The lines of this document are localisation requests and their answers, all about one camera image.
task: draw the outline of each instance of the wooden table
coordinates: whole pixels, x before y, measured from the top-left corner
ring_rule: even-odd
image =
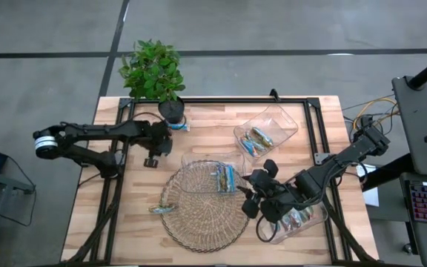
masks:
[[[322,114],[332,153],[338,153],[349,145],[339,98],[320,96]],[[103,97],[96,111],[95,124],[113,124],[116,118],[118,97]],[[149,214],[148,207],[159,202],[165,182],[181,166],[181,156],[186,152],[213,153],[238,150],[233,137],[234,126],[241,125],[270,104],[189,104],[185,115],[191,126],[186,133],[173,134],[173,151],[162,157],[157,169],[143,167],[148,152],[139,146],[129,150],[122,201],[113,244],[112,264],[326,264],[330,263],[324,225],[319,224],[286,239],[279,245],[260,242],[256,238],[256,221],[251,220],[243,235],[231,246],[210,254],[198,254],[181,248],[162,226],[160,217]],[[296,172],[313,165],[308,129],[303,106],[281,104],[293,117],[299,130],[279,148],[270,152],[268,158],[279,166],[277,179],[285,181]],[[149,111],[158,113],[157,105],[136,105],[135,113]],[[314,127],[318,147],[322,147]],[[141,115],[136,119],[155,119]],[[110,142],[90,142],[89,149],[106,151]],[[94,167],[82,172],[80,181],[98,171]],[[62,259],[73,256],[93,230],[99,207],[102,179],[92,179],[77,192],[72,217],[65,240]],[[345,175],[339,187],[340,199],[346,225],[360,245],[378,258],[374,237],[368,221],[365,203],[356,177]],[[343,258],[340,236],[334,228],[334,239],[340,258]],[[101,242],[100,249],[105,249]]]

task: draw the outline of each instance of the transparent plastic box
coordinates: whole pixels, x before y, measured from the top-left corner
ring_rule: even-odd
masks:
[[[261,132],[269,137],[272,141],[272,145],[265,145],[265,143],[258,138],[258,135],[253,132],[254,128],[260,129]],[[234,136],[236,143],[240,147],[241,152],[245,155],[245,158],[250,162],[255,163],[264,155],[277,148],[284,141],[293,136],[297,132],[297,129],[297,123],[286,113],[284,109],[279,105],[271,105],[245,124],[235,127]],[[242,140],[245,138],[246,133],[255,139],[256,143],[259,143],[264,150],[261,151],[260,149],[255,149],[256,155],[254,156],[250,154],[242,144]]]
[[[301,211],[292,208],[278,223],[263,219],[259,224],[258,234],[264,240],[269,240],[274,234],[274,229],[277,228],[276,235],[270,241],[271,244],[276,245],[313,225],[323,223],[327,216],[327,210],[322,202]]]
[[[219,192],[216,172],[218,167],[233,168],[233,190]],[[245,158],[239,151],[230,153],[186,153],[182,155],[182,184],[181,189],[186,193],[200,194],[236,194],[241,193],[237,185],[243,187],[247,182],[245,175]]]

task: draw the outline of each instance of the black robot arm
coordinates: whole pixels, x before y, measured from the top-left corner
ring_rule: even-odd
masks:
[[[247,198],[242,210],[250,218],[256,218],[258,211],[261,210],[267,221],[276,223],[292,208],[302,210],[308,206],[323,202],[330,218],[344,235],[359,260],[377,263],[359,245],[344,222],[337,216],[325,195],[325,189],[330,180],[342,175],[351,163],[361,162],[366,156],[384,154],[388,149],[389,142],[373,126],[373,122],[370,122],[355,133],[354,141],[345,150],[337,155],[329,156],[318,166],[300,171],[283,184],[274,179],[277,175],[278,167],[274,161],[268,159],[263,166],[265,170],[257,169],[250,176],[244,177],[253,186],[253,191],[239,187]]]
[[[148,167],[156,167],[153,156],[169,154],[172,148],[171,131],[164,122],[128,120],[118,125],[78,125],[61,122],[33,133],[36,155],[42,159],[64,157],[79,165],[94,165],[102,178],[119,175],[120,167],[110,151],[95,152],[75,145],[79,141],[119,140],[140,145],[149,150]]]

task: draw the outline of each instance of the black cable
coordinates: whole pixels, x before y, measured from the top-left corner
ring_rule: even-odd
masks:
[[[362,166],[363,171],[365,172],[365,174],[362,177],[359,177],[359,181],[360,182],[364,182],[364,181],[366,182],[367,178],[368,178],[368,170],[367,170],[367,168],[365,167],[365,165],[363,163],[357,162],[357,164],[359,164],[360,166]]]
[[[186,117],[185,117],[185,115],[184,115],[184,124],[183,124],[183,125],[181,125],[181,126],[179,127],[179,129],[173,129],[173,130],[180,130],[180,129],[182,129],[186,124],[187,124],[187,118],[186,118]]]
[[[342,183],[342,175],[339,178],[339,182],[336,184],[337,187],[339,187],[339,185]]]
[[[151,115],[151,116],[155,116],[156,118],[158,118],[159,120],[161,120],[161,122],[164,122],[166,125],[168,124],[163,118],[161,118],[161,116],[159,116],[158,114],[154,114],[152,112],[141,112],[141,113],[136,113],[133,115],[132,119],[136,118],[139,115]]]
[[[95,177],[98,177],[98,176],[100,176],[100,173],[97,173],[97,174],[93,175],[92,177],[90,177],[90,178],[86,179],[85,181],[80,182],[80,183],[79,183],[79,185],[77,185],[77,188],[80,188],[80,186],[82,186],[82,185],[83,185],[83,184],[85,184],[86,182],[88,182],[88,181],[90,181],[91,179],[93,179],[93,178],[95,178]]]
[[[360,178],[360,176],[358,174],[354,174],[354,173],[351,173],[351,172],[348,172],[348,171],[346,171],[344,174],[350,174],[350,175],[356,176],[357,178]]]
[[[258,237],[258,239],[259,239],[261,242],[269,243],[269,242],[271,242],[271,241],[273,240],[273,238],[276,236],[276,233],[278,232],[278,223],[276,223],[276,225],[274,226],[273,235],[271,235],[271,237],[270,237],[269,239],[264,240],[264,239],[263,239],[263,238],[261,238],[261,236],[259,235],[259,224],[261,223],[261,221],[263,220],[263,218],[265,218],[265,215],[262,215],[262,216],[259,218],[258,222],[256,223],[256,236]]]
[[[390,96],[394,96],[394,94],[387,95],[387,96],[382,96],[382,97],[379,97],[379,98],[377,98],[377,99],[373,99],[373,100],[370,100],[370,101],[367,101],[367,102],[364,102],[364,103],[360,103],[360,104],[357,104],[357,105],[353,105],[353,106],[348,107],[348,108],[343,108],[343,109],[342,109],[342,111],[346,111],[346,110],[351,109],[351,108],[356,108],[356,107],[359,107],[359,106],[361,106],[361,105],[366,105],[366,104],[368,104],[368,103],[370,103],[370,102],[373,102],[373,101],[376,101],[376,100],[378,100],[378,99],[382,99],[382,98],[385,98],[385,97],[390,97]]]
[[[393,110],[394,110],[394,108],[397,106],[397,104],[395,104],[392,108],[391,108],[391,116],[390,116],[390,130],[388,130],[386,133],[383,133],[382,132],[382,134],[383,135],[387,135],[387,134],[389,134],[390,132],[391,132],[391,130],[393,130]]]
[[[33,201],[33,207],[31,208],[30,211],[30,218],[29,218],[29,223],[22,223],[19,222],[18,220],[15,220],[13,218],[9,218],[6,215],[0,214],[0,217],[5,218],[6,220],[9,220],[11,222],[15,222],[19,225],[22,225],[24,227],[28,227],[32,222],[33,222],[33,215],[34,215],[34,208],[36,207],[36,200],[37,200],[37,190],[36,190],[36,185],[34,185],[33,181],[26,175],[26,173],[22,170],[21,166],[19,166],[19,164],[17,163],[17,161],[15,161],[11,156],[7,156],[8,159],[10,159],[12,162],[14,162],[14,164],[17,166],[17,168],[21,171],[22,175],[27,179],[27,181],[29,181],[29,183],[33,186],[33,190],[31,193],[34,193],[34,201]]]
[[[118,151],[123,151],[121,148],[119,148],[119,149],[116,149],[115,150],[115,153],[116,152],[118,152]],[[125,158],[125,155],[124,154],[122,154],[122,158],[119,160],[119,162],[118,162],[118,166],[120,165],[120,164],[122,164],[122,162],[123,162],[123,159]],[[92,177],[89,177],[88,179],[86,179],[85,181],[83,181],[83,182],[80,182],[79,183],[79,185],[77,185],[77,188],[80,188],[80,186],[82,186],[83,184],[85,184],[86,182],[88,182],[88,181],[90,181],[90,180],[92,180],[93,178],[95,178],[95,177],[98,177],[98,176],[100,176],[101,175],[101,173],[97,173],[97,174],[95,174],[95,175],[93,175]]]
[[[353,139],[352,139],[352,131],[354,131],[354,125],[352,125],[352,126],[350,127],[350,131],[348,132],[348,140],[350,141],[350,143],[352,143],[352,142],[353,142]]]

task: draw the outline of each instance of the cable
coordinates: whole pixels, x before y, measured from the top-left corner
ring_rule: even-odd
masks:
[[[361,162],[357,162],[357,163],[360,166],[362,166],[363,172],[365,172],[365,174],[362,177],[359,177],[360,184],[362,185],[364,182],[367,182],[367,179],[368,179],[368,170],[367,170],[367,168],[365,167],[365,165],[363,163],[361,163]]]
[[[276,223],[276,225],[274,226],[273,235],[271,235],[271,237],[270,237],[269,239],[264,240],[264,239],[263,239],[263,238],[261,238],[261,236],[259,235],[259,224],[261,223],[261,221],[263,220],[263,218],[265,218],[265,215],[262,215],[262,216],[259,218],[258,222],[256,223],[256,236],[258,237],[258,239],[259,239],[261,242],[269,243],[269,242],[271,242],[271,241],[273,240],[273,238],[276,236],[276,233],[278,232],[278,223]]]
[[[337,187],[342,183],[342,175],[340,176],[339,182],[336,184]]]
[[[79,185],[77,185],[77,188],[80,188],[80,186],[82,186],[82,185],[83,185],[83,184],[85,184],[86,182],[88,182],[88,181],[90,181],[91,179],[93,179],[93,178],[95,178],[95,177],[98,177],[98,176],[100,176],[100,173],[97,173],[97,174],[93,175],[92,177],[90,177],[90,178],[86,179],[85,181],[80,182],[80,183],[79,183]]]
[[[394,108],[397,106],[397,104],[395,104],[392,108],[391,108],[391,114],[393,114],[393,110],[394,110]],[[390,132],[391,132],[391,130],[393,130],[393,116],[390,116],[390,130],[388,130],[386,133],[383,133],[383,131],[382,131],[382,134],[383,135],[387,135],[387,134],[389,134]]]
[[[358,174],[354,174],[354,173],[351,173],[351,172],[348,172],[348,171],[346,171],[344,174],[350,174],[350,175],[356,176],[357,178],[360,178],[360,176]]]
[[[160,119],[161,120],[161,122],[164,122],[166,125],[168,124],[163,118],[161,118],[161,116],[159,116],[159,115],[157,115],[157,114],[154,114],[154,113],[152,113],[152,112],[141,112],[141,113],[136,113],[136,114],[134,114],[133,115],[133,117],[131,118],[131,119],[134,119],[134,118],[136,118],[137,116],[139,116],[139,115],[145,115],[145,114],[147,114],[147,115],[151,115],[151,116],[155,116],[156,118],[158,118],[158,119]]]
[[[379,98],[377,98],[377,99],[373,99],[373,100],[370,100],[370,101],[367,101],[367,102],[364,102],[364,103],[360,103],[360,104],[357,104],[357,105],[353,105],[353,106],[348,107],[348,108],[343,108],[343,109],[342,109],[342,111],[346,111],[346,110],[351,109],[351,108],[356,108],[356,107],[359,107],[359,106],[361,106],[361,105],[366,105],[366,104],[368,104],[368,103],[370,103],[370,102],[376,101],[376,100],[378,100],[378,99],[382,99],[382,98],[390,97],[390,96],[394,96],[394,94],[387,95],[387,96],[382,96],[382,97],[379,97]]]
[[[381,101],[386,101],[386,102],[390,102],[391,104],[394,104],[394,105],[396,105],[397,103],[395,102],[395,101],[393,101],[393,100],[391,100],[391,99],[388,99],[388,98],[381,98],[381,99],[378,99],[378,100],[374,100],[374,101],[372,101],[372,102],[369,102],[365,107],[363,107],[362,108],[362,110],[359,112],[359,114],[357,115],[357,118],[354,120],[354,130],[357,130],[357,120],[358,120],[358,118],[360,118],[361,116],[362,116],[362,114],[367,110],[367,108],[369,108],[371,105],[373,105],[374,103],[377,103],[377,102],[381,102]]]
[[[5,218],[6,220],[9,220],[11,222],[15,222],[19,225],[22,225],[24,227],[28,227],[32,222],[33,222],[33,215],[34,215],[34,208],[36,207],[36,200],[37,200],[37,190],[36,190],[36,185],[34,185],[33,181],[26,175],[26,173],[22,170],[21,166],[19,166],[19,164],[17,163],[17,161],[15,161],[11,156],[7,156],[8,159],[10,159],[12,162],[14,162],[14,164],[18,167],[18,169],[21,171],[22,175],[27,179],[27,181],[29,181],[29,183],[33,186],[33,190],[31,193],[34,193],[34,201],[33,201],[33,207],[31,208],[30,211],[30,218],[29,218],[29,223],[22,223],[19,222],[18,220],[15,220],[13,218],[9,218],[6,215],[0,214],[0,217]]]
[[[122,149],[116,149],[115,150],[115,153],[116,152],[118,152],[118,151],[123,151]],[[122,164],[122,162],[123,162],[123,159],[125,158],[125,154],[122,154],[122,158],[119,160],[119,162],[118,162],[118,166],[120,166],[120,164]],[[83,182],[80,182],[79,183],[79,185],[77,185],[77,188],[80,188],[80,186],[82,186],[83,184],[85,184],[86,182],[88,182],[88,181],[90,181],[90,180],[92,180],[93,178],[95,178],[95,177],[98,177],[98,176],[100,176],[101,175],[101,173],[97,173],[97,174],[95,174],[95,175],[93,175],[92,177],[89,177],[88,179],[86,179],[85,181],[83,181]]]

